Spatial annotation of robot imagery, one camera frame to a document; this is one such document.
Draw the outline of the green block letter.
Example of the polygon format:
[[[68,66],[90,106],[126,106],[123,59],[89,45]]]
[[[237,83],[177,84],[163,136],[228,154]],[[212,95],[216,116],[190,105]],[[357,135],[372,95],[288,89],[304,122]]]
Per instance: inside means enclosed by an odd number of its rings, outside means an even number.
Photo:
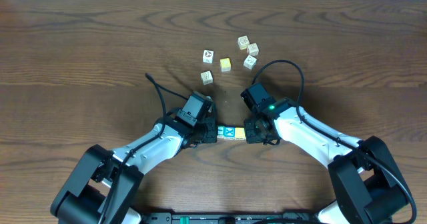
[[[224,138],[224,126],[218,126],[218,134],[217,134],[217,138],[218,139],[223,139]]]

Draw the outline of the plain yellow wooden block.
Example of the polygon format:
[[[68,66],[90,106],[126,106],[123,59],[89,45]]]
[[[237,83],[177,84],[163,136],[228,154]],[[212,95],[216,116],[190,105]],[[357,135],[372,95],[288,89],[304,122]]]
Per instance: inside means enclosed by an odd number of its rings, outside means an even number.
[[[235,140],[246,140],[246,133],[245,129],[243,127],[236,127],[235,129]]]

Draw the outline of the blue block letter X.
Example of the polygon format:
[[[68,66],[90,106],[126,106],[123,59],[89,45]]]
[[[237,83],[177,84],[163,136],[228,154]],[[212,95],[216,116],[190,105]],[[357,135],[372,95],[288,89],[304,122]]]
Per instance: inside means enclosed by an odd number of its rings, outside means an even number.
[[[236,136],[235,127],[224,127],[224,139],[234,140]]]

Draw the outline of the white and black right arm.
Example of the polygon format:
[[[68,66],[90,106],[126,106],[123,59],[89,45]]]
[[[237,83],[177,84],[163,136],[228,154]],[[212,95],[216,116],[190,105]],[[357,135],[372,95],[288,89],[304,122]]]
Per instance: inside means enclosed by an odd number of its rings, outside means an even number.
[[[287,98],[243,94],[242,99],[254,115],[244,122],[248,143],[293,143],[328,170],[336,199],[315,214],[317,223],[391,223],[406,206],[408,222],[416,220],[415,200],[383,140],[345,135]]]

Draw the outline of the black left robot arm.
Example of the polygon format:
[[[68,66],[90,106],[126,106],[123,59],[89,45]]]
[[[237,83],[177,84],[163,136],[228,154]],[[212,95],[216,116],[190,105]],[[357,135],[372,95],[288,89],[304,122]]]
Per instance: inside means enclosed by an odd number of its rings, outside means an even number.
[[[213,115],[194,126],[167,116],[126,146],[109,151],[94,145],[71,172],[50,212],[60,223],[141,223],[131,203],[144,175],[192,144],[215,143],[217,133]]]

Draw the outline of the white block letter W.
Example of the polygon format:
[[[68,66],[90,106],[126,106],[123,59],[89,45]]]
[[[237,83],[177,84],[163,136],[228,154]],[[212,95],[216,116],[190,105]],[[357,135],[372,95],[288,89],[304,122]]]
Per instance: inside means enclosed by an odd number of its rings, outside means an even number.
[[[214,79],[213,79],[213,76],[211,74],[211,71],[205,71],[205,72],[201,73],[200,75],[201,75],[202,83],[204,85],[208,85],[208,84],[214,82]]]

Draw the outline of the white block bird drawing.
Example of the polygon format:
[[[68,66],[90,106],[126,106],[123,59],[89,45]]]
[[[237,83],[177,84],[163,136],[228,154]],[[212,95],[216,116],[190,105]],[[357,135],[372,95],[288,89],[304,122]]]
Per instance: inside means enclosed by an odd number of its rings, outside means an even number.
[[[248,55],[244,60],[244,67],[252,70],[257,63],[257,59],[251,55]]]

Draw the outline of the yellow top wooden block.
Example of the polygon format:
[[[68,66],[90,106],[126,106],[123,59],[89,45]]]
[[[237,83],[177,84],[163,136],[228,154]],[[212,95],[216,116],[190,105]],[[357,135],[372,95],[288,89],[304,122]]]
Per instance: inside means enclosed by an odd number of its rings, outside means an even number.
[[[230,58],[220,59],[220,68],[222,72],[230,71],[232,68]]]

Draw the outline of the white block red circle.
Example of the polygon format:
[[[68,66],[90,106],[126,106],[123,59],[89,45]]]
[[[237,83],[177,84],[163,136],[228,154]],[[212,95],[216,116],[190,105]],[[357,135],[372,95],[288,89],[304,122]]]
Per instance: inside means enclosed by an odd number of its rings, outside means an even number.
[[[204,63],[213,63],[214,59],[214,52],[211,50],[204,50],[203,51],[203,62]]]

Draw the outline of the tan block letter K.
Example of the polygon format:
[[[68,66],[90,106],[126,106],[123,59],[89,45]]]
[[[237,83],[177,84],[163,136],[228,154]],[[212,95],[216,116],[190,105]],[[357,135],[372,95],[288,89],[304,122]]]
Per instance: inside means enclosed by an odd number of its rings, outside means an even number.
[[[247,46],[248,55],[257,56],[260,52],[258,45],[256,43],[249,44]]]

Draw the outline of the tan block top back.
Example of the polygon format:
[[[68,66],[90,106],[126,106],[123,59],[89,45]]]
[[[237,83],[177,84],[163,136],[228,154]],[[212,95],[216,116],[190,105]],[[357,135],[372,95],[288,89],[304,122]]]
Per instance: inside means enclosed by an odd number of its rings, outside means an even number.
[[[240,50],[244,50],[250,44],[250,41],[246,35],[238,37],[238,47]]]

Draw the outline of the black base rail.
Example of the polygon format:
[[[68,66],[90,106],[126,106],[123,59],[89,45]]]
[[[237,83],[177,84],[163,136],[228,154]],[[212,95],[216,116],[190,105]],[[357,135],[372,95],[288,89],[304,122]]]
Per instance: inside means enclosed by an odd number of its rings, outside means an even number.
[[[284,213],[144,213],[143,224],[250,224],[266,219],[300,220],[319,223],[316,214],[307,212]]]

